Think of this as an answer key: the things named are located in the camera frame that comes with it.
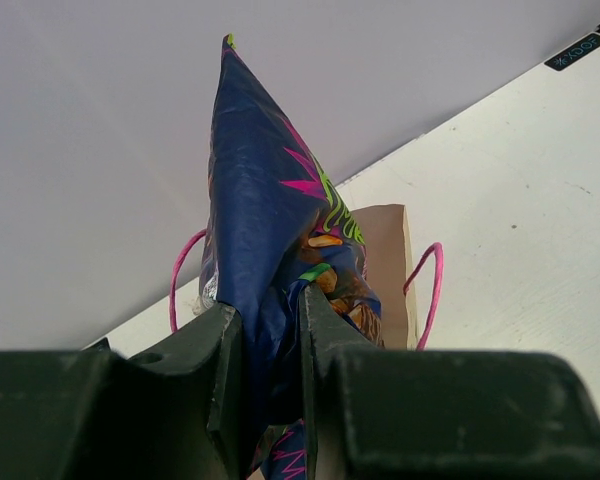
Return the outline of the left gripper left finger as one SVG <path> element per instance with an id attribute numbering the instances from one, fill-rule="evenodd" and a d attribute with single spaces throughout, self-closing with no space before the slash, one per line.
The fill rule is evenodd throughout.
<path id="1" fill-rule="evenodd" d="M 240 362 L 223 304 L 129 358 L 0 351 L 0 479 L 239 479 Z"/>

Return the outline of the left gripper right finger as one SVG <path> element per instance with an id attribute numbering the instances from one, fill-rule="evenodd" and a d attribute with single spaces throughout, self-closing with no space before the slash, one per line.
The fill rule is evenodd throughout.
<path id="1" fill-rule="evenodd" d="M 600 419 L 544 353 L 374 346 L 316 286 L 299 298 L 311 479 L 600 479 Z"/>

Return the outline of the purple Krokant snack bag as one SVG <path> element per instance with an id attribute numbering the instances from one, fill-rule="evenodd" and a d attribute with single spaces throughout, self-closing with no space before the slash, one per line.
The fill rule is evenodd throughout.
<path id="1" fill-rule="evenodd" d="M 242 320 L 242 461 L 267 479 L 303 479 L 300 294 L 318 286 L 375 345 L 383 342 L 381 303 L 366 280 L 359 225 L 231 36 L 222 42 L 208 187 L 200 295 Z"/>

